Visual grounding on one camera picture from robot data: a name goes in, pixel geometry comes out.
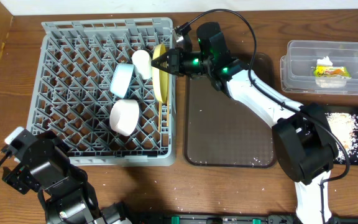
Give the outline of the yellow plate with crumbs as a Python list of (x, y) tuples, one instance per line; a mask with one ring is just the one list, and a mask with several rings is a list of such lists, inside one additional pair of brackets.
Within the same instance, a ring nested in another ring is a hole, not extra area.
[[(164, 44), (159, 44), (154, 48), (152, 59), (156, 59), (166, 52)], [(152, 67), (152, 83), (155, 98), (160, 103), (167, 102), (168, 95), (168, 73)]]

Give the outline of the white plastic cup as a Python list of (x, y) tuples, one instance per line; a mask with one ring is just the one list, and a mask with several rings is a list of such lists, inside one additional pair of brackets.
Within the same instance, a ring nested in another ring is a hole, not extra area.
[(132, 64), (135, 66), (135, 71), (143, 80), (148, 80), (152, 77), (151, 61), (152, 59), (146, 50), (137, 50), (132, 55)]

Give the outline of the light blue bowl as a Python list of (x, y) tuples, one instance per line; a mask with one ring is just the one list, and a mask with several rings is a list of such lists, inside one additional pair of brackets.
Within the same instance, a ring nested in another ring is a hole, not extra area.
[(119, 63), (116, 66), (109, 91), (120, 98), (124, 98), (130, 85), (132, 74), (134, 73), (133, 64)]

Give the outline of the pink bowl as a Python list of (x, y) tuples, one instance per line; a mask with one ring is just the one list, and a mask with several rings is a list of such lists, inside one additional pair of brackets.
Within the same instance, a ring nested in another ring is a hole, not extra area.
[(110, 127), (123, 136), (130, 136), (137, 126), (139, 114), (139, 104), (136, 100), (118, 100), (110, 113)]

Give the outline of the green yellow snack wrapper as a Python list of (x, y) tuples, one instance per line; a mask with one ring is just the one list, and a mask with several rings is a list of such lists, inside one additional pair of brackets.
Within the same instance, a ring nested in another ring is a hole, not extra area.
[(322, 66), (317, 65), (313, 74), (315, 77), (323, 78), (351, 78), (346, 67)]

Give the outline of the white napkin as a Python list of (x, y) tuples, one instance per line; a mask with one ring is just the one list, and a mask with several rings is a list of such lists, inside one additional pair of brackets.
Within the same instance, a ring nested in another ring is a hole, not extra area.
[[(317, 59), (316, 66), (317, 65), (334, 66), (328, 56), (325, 56), (324, 58), (321, 58), (321, 59)], [(350, 78), (315, 77), (316, 84), (321, 88), (342, 88), (346, 85), (346, 82), (348, 79), (350, 79)]]

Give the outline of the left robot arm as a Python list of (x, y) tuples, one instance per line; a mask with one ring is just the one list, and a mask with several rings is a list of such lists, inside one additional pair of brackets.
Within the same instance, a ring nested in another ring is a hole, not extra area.
[(122, 203), (100, 209), (88, 175), (71, 164), (69, 147), (53, 131), (33, 135), (18, 127), (5, 139), (2, 152), (19, 164), (4, 169), (2, 180), (25, 195), (33, 190), (47, 223), (135, 223)]

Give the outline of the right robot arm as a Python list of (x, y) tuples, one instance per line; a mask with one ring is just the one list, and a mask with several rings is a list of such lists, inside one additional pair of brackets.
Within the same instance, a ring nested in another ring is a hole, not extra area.
[(332, 223), (327, 186), (339, 144), (324, 109), (288, 99), (264, 83), (250, 63), (231, 55), (217, 22), (197, 28), (198, 52), (192, 49), (188, 31), (187, 25), (177, 27), (183, 46), (161, 53), (151, 65), (172, 75), (206, 76), (217, 91), (252, 110), (271, 128), (280, 167), (295, 183), (298, 221)]

